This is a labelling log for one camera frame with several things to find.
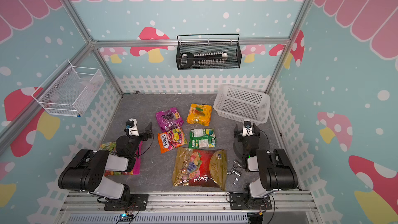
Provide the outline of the orange Fox's candy bag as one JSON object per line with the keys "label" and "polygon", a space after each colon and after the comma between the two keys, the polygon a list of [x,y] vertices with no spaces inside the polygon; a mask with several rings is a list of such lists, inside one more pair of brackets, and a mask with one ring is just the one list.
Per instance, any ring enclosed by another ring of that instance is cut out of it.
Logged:
{"label": "orange Fox's candy bag", "polygon": [[182,145],[188,144],[182,128],[175,128],[170,131],[158,133],[160,152],[165,153]]}

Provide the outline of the purple grape candy bag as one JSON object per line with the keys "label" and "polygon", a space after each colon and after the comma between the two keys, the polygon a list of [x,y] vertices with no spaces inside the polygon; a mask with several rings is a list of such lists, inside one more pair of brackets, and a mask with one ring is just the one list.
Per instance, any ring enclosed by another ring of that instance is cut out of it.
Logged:
{"label": "purple grape candy bag", "polygon": [[162,132],[167,132],[183,126],[183,119],[178,109],[175,107],[166,111],[157,112],[155,117]]}

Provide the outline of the white plastic basket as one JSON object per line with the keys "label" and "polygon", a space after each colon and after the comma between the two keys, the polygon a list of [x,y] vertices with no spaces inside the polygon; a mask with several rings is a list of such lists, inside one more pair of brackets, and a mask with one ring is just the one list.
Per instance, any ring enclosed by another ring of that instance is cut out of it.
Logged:
{"label": "white plastic basket", "polygon": [[214,102],[214,110],[220,117],[255,124],[268,121],[270,106],[268,94],[228,84],[221,85]]}

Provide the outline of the yellow orange candy bag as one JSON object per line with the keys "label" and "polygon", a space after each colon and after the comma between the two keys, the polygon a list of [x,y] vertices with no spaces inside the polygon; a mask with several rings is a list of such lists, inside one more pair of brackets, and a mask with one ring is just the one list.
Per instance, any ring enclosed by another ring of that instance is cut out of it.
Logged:
{"label": "yellow orange candy bag", "polygon": [[187,123],[209,126],[211,121],[212,106],[202,104],[191,104]]}

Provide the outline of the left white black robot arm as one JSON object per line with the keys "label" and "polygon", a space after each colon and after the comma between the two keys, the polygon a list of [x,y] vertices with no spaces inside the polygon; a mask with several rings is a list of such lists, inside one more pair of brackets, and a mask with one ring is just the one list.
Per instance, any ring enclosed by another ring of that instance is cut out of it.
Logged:
{"label": "left white black robot arm", "polygon": [[106,171],[130,172],[141,154],[140,143],[153,138],[152,123],[139,132],[136,119],[125,123],[125,135],[116,140],[116,154],[108,150],[81,149],[58,179],[61,189],[85,191],[114,202],[133,203],[129,186],[106,178]]}

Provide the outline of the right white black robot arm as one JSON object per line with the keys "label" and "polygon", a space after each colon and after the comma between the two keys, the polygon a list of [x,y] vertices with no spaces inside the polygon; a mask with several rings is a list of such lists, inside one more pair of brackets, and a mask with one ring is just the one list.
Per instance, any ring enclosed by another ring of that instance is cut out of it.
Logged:
{"label": "right white black robot arm", "polygon": [[258,172],[259,178],[245,186],[244,199],[260,200],[280,190],[297,188],[299,181],[293,165],[284,149],[261,149],[260,136],[264,134],[258,126],[244,121],[243,128],[236,125],[233,136],[234,152],[240,161],[236,168],[247,172]]}

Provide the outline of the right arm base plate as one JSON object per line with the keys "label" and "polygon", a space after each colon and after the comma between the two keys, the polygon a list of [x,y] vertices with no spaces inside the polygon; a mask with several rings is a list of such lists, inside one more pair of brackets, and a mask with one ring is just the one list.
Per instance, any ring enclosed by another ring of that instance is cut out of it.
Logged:
{"label": "right arm base plate", "polygon": [[269,197],[266,198],[253,198],[250,194],[241,192],[228,192],[226,200],[230,203],[232,210],[248,210],[258,209],[265,211],[272,209],[272,203]]}

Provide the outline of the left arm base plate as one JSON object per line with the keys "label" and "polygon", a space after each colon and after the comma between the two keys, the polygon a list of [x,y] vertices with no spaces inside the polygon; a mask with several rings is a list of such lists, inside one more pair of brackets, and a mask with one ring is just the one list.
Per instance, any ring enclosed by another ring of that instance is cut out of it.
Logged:
{"label": "left arm base plate", "polygon": [[149,194],[128,194],[127,199],[111,200],[107,199],[105,211],[145,211],[148,203]]}

